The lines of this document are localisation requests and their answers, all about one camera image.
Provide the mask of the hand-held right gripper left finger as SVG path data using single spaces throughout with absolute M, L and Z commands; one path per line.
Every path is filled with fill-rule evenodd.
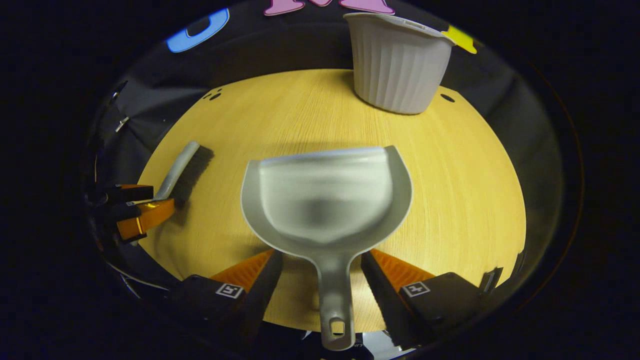
M 214 275 L 188 276 L 167 292 L 167 303 L 199 338 L 231 351 L 247 351 L 282 268 L 280 251 L 261 251 Z

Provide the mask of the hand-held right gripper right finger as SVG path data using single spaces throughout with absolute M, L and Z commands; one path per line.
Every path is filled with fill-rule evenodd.
M 377 249 L 362 254 L 360 267 L 391 341 L 404 350 L 454 335 L 479 314 L 485 298 L 455 272 L 434 275 Z

